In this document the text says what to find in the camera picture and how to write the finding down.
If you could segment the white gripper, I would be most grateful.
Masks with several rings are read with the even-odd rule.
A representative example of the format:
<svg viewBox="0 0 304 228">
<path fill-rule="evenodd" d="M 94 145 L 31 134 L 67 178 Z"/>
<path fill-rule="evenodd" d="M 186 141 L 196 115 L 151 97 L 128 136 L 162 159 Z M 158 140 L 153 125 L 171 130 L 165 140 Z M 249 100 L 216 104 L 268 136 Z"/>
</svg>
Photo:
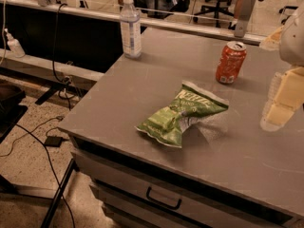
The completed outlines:
<svg viewBox="0 0 304 228">
<path fill-rule="evenodd" d="M 280 58 L 291 64 L 289 70 L 276 73 L 270 83 L 260 127 L 274 132 L 282 128 L 304 104 L 304 4 L 301 4 L 259 47 L 278 50 Z"/>
</svg>

